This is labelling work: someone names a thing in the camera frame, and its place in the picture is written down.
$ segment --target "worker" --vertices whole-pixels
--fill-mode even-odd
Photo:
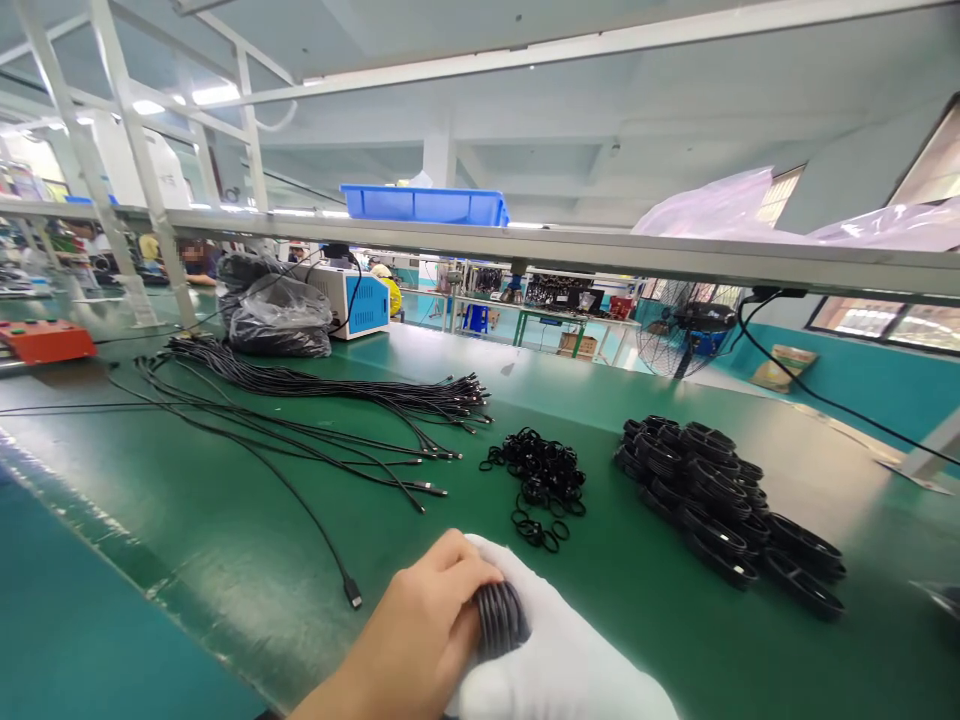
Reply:
[[[140,245],[140,257],[143,260],[143,266],[151,272],[160,272],[162,264],[160,262],[160,243],[157,236],[153,233],[144,233],[138,241]]]
[[[180,259],[191,285],[217,284],[217,260],[220,251],[206,240],[189,240],[180,245]]]
[[[378,258],[372,258],[370,260],[370,274],[378,278],[388,278],[393,277],[393,272],[384,265]]]
[[[508,580],[531,634],[473,668],[481,585]],[[459,697],[451,703],[458,684]],[[639,718],[677,720],[642,673],[509,550],[449,530],[390,582],[343,664],[288,720]]]
[[[63,224],[80,240],[84,253],[91,258],[104,258],[111,272],[119,272],[113,248],[99,225],[87,220],[64,220]]]

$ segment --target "shelf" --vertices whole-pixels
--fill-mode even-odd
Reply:
[[[144,210],[117,206],[135,230]],[[0,215],[95,219],[89,205],[0,201]],[[960,254],[771,245],[643,235],[372,222],[215,210],[170,210],[179,235],[243,242],[283,238],[378,250],[511,261],[730,285],[775,285],[825,295],[960,307]]]

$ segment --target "fluorescent light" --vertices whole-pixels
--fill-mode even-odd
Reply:
[[[140,115],[156,115],[163,112],[163,105],[158,105],[153,100],[137,100],[133,109]]]
[[[275,215],[293,215],[295,217],[314,217],[313,210],[297,210],[296,208],[274,208]]]
[[[215,85],[210,88],[193,91],[193,101],[197,105],[209,105],[215,102],[225,102],[227,100],[236,100],[240,97],[240,91],[233,83],[228,85]]]

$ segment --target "blue plastic bin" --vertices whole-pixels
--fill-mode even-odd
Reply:
[[[394,188],[341,185],[347,212],[358,220],[429,222],[506,227],[510,222],[503,193],[495,190]]]

